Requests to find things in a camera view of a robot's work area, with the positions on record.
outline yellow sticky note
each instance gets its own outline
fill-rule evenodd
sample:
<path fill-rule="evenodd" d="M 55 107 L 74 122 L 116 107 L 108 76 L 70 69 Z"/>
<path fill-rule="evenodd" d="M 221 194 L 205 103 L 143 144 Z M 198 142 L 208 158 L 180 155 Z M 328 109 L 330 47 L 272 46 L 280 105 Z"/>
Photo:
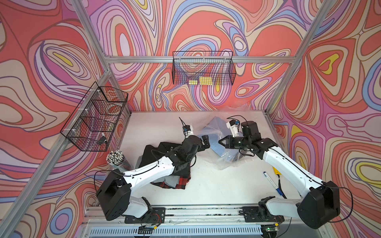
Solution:
<path fill-rule="evenodd" d="M 200 77 L 201 85 L 213 85 L 212 77 Z"/>

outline black motor joint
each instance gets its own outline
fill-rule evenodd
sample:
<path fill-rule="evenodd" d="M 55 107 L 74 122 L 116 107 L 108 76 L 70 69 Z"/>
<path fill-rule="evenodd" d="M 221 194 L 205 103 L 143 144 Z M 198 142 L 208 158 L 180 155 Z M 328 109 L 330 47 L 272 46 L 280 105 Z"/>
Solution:
<path fill-rule="evenodd" d="M 268 148 L 278 146 L 270 138 L 262 139 L 258 131 L 257 123 L 253 121 L 241 123 L 241 129 L 243 136 L 233 137 L 232 135 L 228 135 L 219 140 L 218 143 L 223 145 L 226 149 L 250 151 L 258 155 L 261 159 L 263 158 L 263 153 L 268 150 Z"/>
<path fill-rule="evenodd" d="M 202 139 L 204 143 L 199 137 L 191 135 L 184 139 L 181 145 L 165 154 L 166 157 L 172 160 L 174 173 L 183 170 L 192 161 L 197 152 L 210 148 L 209 137 L 205 135 L 202 136 Z"/>

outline pink wall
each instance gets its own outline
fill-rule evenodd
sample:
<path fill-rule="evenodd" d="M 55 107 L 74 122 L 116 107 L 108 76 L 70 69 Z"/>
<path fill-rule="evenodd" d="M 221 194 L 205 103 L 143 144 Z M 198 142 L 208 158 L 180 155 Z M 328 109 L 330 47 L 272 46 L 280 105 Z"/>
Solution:
<path fill-rule="evenodd" d="M 339 0 L 271 112 L 293 159 L 352 191 L 337 237 L 381 237 L 380 37 L 380 1 Z"/>

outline clear plastic bag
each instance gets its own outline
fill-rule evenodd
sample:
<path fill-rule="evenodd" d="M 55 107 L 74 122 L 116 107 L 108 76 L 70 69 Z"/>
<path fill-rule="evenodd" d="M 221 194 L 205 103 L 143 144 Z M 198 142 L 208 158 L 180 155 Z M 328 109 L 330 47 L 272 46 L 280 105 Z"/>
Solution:
<path fill-rule="evenodd" d="M 203 135 L 209 136 L 210 149 L 203 153 L 202 158 L 216 165 L 220 170 L 229 166 L 239 166 L 243 161 L 253 159 L 253 157 L 249 156 L 244 157 L 237 149 L 226 149 L 218 143 L 220 139 L 232 134 L 226 125 L 231 119 L 226 118 L 226 112 L 215 112 L 207 120 L 204 120 L 203 124 L 207 121 L 207 125 L 195 133 L 200 138 Z"/>

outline aluminum frame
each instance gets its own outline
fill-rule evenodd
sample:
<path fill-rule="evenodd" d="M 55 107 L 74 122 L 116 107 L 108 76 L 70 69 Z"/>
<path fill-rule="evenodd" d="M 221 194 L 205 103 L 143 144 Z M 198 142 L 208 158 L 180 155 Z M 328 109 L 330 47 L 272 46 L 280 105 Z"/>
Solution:
<path fill-rule="evenodd" d="M 194 58 L 190 56 L 177 57 L 181 59 Z M 210 56 L 206 58 L 224 58 Z M 105 56 L 107 63 L 172 63 L 172 56 Z M 234 63 L 293 63 L 294 56 L 233 56 Z"/>
<path fill-rule="evenodd" d="M 308 46 L 311 44 L 312 40 L 314 39 L 314 36 L 316 35 L 325 17 L 327 16 L 329 10 L 335 4 L 335 2 L 336 0 L 323 1 L 322 5 L 320 6 L 319 10 L 316 13 L 315 18 L 312 21 L 311 26 L 307 30 L 306 35 L 302 39 L 302 42 L 300 43 L 299 48 L 296 51 L 296 54 L 295 54 L 296 58 L 294 63 L 288 66 L 282 80 L 280 81 L 279 85 L 277 86 L 274 93 L 272 94 L 271 99 L 269 103 L 267 104 L 267 107 L 265 108 L 265 112 L 268 112 L 276 105 L 278 98 L 282 95 L 286 86 L 290 82 L 294 72 L 296 71 L 300 61 L 303 58 L 304 53 L 307 51 Z"/>
<path fill-rule="evenodd" d="M 313 37 L 316 34 L 319 27 L 321 26 L 321 23 L 324 21 L 326 14 L 328 13 L 331 6 L 333 6 L 335 2 L 336 0 L 323 1 L 314 20 L 312 21 L 310 28 L 308 29 L 305 37 L 302 39 L 302 42 L 295 56 L 261 56 L 261 57 L 234 56 L 233 57 L 233 61 L 235 63 L 270 62 L 270 63 L 289 63 L 290 64 L 285 72 L 285 76 L 282 78 L 281 83 L 279 84 L 275 92 L 273 93 L 270 99 L 270 102 L 265 109 L 266 112 L 268 111 L 268 109 L 271 109 L 275 105 L 277 98 L 282 94 L 286 85 L 291 80 L 292 74 L 295 71 L 298 64 L 300 63 L 304 52 L 306 51 L 307 47 L 313 40 Z M 98 81 L 98 84 L 100 86 L 105 85 L 108 79 L 107 77 L 110 74 L 111 85 L 116 88 L 120 88 L 114 73 L 110 69 L 110 65 L 109 65 L 110 63 L 171 63 L 172 62 L 172 57 L 170 56 L 125 56 L 125 57 L 105 56 L 105 53 L 100 45 L 98 38 L 96 37 L 93 25 L 86 12 L 86 9 L 84 8 L 82 4 L 82 1 L 72 0 L 72 4 L 92 46 L 95 49 L 98 59 L 104 69 L 104 73 Z M 128 115 L 130 116 L 131 112 L 129 111 L 128 108 L 127 108 L 127 112 L 128 112 Z M 65 150 L 68 144 L 69 144 L 69 141 L 66 138 L 64 138 L 64 136 L 61 135 L 59 139 L 56 141 L 56 143 L 53 145 L 52 149 L 49 151 L 47 156 L 38 166 L 36 172 L 33 174 L 31 179 L 28 181 L 27 185 L 24 187 L 20 195 L 16 198 L 15 202 L 12 204 L 8 212 L 3 217 L 2 222 L 0 223 L 0 238 L 7 238 L 13 233 L 13 231 L 17 227 L 18 223 L 22 219 L 23 215 L 27 211 L 28 207 L 30 206 L 33 199 L 39 192 L 43 183 L 45 182 L 45 180 L 51 173 L 52 169 L 54 168 L 54 165 L 56 164 L 56 162 L 58 161 L 58 159 L 60 158 L 60 156 L 62 155 L 63 151 Z"/>

